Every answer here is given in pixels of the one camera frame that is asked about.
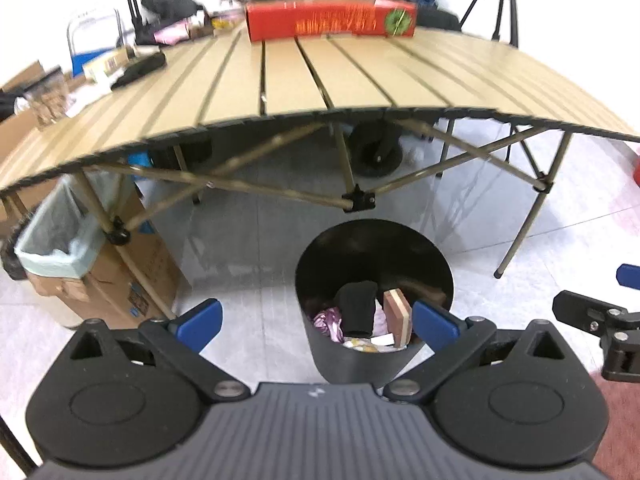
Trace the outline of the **pink brown scrub sponge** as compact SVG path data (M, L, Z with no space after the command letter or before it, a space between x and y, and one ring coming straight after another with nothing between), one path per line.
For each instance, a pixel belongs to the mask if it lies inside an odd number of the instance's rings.
M384 292L383 311L388 331L394 338L394 347L408 346L412 337L412 307L399 288Z

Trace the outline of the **yellow white plush toy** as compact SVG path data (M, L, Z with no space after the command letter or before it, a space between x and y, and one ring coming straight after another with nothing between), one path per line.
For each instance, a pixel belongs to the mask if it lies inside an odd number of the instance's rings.
M390 353L396 351L394 346L380 346L379 344L374 344L370 339L360 338L346 338L342 346L347 349L366 353Z

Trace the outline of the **black sock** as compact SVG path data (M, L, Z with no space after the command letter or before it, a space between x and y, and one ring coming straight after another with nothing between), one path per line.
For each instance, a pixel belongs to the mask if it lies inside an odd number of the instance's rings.
M162 51L155 52L144 58L138 58L134 64L131 64L124 70L122 76L119 76L112 84L111 90L124 88L128 84L148 76L166 66L166 56Z
M334 297L334 304L342 315L342 331L346 337L372 336L375 300L378 285L363 281L347 283Z

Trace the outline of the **pink satin scrunchie cloth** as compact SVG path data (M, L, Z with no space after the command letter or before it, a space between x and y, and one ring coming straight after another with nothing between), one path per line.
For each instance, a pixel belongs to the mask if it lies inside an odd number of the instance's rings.
M342 344L344 342L344 334L342 331L342 315L337 307L320 311L314 317L314 327L329 337L333 342Z

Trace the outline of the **light pink fluffy towel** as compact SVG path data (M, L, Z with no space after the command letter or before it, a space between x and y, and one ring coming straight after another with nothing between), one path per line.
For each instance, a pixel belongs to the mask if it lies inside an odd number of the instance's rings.
M380 304L376 304L373 318L372 336L384 336L389 332L390 330L388 329L387 318L384 309Z

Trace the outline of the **black round trash bin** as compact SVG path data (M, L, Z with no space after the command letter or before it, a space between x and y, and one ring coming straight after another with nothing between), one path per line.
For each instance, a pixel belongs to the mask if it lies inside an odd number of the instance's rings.
M397 289L409 304L454 299L449 263L424 235L380 219L352 220L319 234L300 256L295 292L314 365L331 384L368 382L380 388L419 352L412 336L396 348L358 348L390 330L384 294ZM349 339L356 344L348 344Z

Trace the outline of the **red bucket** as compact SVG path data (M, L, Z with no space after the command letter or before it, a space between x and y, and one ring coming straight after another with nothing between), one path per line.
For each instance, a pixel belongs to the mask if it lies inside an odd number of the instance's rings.
M636 164L634 165L634 173L632 174L634 183L640 186L640 157L638 156Z

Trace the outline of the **cardboard box with green liner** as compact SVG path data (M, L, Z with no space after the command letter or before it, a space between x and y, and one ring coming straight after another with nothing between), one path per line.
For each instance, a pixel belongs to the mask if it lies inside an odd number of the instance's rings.
M128 220L144 211L130 177L103 171L88 179L106 212ZM152 223L133 230L125 247L152 289L172 307L183 274ZM58 298L83 320L102 318L109 328L130 328L164 317L107 241L70 176L58 180L40 204L17 237L14 254L39 295Z

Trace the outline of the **tan folding slat table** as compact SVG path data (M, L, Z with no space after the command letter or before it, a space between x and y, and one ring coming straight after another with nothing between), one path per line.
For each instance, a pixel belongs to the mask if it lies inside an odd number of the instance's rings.
M410 38L336 36L254 44L244 30L170 48L155 73L100 99L73 118L32 130L2 162L1 195L91 170L203 188L274 195L357 211L379 195L481 159L519 177L545 198L553 172L523 172L498 153L549 130L563 157L576 133L634 142L638 134L588 93L524 52L458 32L419 29ZM457 154L362 190L346 152L338 155L345 192L335 196L235 179L234 173L323 127L385 119L431 136ZM194 174L155 170L125 156L207 139L215 133L273 128L273 136L219 167Z

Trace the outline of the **large cardboard box left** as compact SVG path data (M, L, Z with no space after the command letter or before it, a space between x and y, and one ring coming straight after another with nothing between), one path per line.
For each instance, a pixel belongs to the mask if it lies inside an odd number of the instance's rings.
M35 80L44 74L39 61L33 62L24 70L17 73L9 81L1 85L1 93L16 90L20 84ZM30 130L34 128L36 121L31 112L23 112L18 115L1 115L1 161L4 162L9 154L20 144ZM22 188L17 196L28 209L37 206L54 189L58 180L41 182L30 188ZM12 209L7 200L1 204L1 237L6 238L12 231L15 223L20 220L20 215Z

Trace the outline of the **black sock on table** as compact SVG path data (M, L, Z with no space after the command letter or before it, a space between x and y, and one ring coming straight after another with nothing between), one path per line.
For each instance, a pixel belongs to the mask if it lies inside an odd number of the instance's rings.
M128 84L148 76L166 66L166 56L162 51L155 52L144 58L138 58L134 64L131 64L124 70L122 76L119 76L112 84L111 90L124 88Z

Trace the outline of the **clear jar with black lid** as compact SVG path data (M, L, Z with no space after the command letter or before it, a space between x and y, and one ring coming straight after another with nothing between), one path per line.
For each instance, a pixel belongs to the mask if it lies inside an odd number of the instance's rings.
M34 113L39 127L47 127L66 116L68 109L68 85L62 70L49 70L24 90L29 109Z

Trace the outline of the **yellow small carton box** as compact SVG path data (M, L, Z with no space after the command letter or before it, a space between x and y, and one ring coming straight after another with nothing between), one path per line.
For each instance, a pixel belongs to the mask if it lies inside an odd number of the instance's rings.
M132 47L104 52L82 66L87 80L99 81L124 68L136 55Z

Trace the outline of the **blue folding cart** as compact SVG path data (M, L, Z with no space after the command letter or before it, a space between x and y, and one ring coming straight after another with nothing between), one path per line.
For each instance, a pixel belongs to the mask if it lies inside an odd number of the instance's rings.
M66 28L72 75L79 76L84 65L124 42L122 19L117 10L86 13L74 18Z

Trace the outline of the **red cardboard fruit box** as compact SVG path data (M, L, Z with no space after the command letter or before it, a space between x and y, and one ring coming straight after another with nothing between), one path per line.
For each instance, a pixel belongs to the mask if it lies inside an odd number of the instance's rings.
M401 0L276 0L246 6L253 42L328 35L412 37L418 7Z

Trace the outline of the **black bag by wall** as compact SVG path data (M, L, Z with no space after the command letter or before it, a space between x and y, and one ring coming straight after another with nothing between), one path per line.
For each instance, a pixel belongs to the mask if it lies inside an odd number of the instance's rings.
M204 10L194 0L141 0L145 10L157 15L162 21L175 23Z

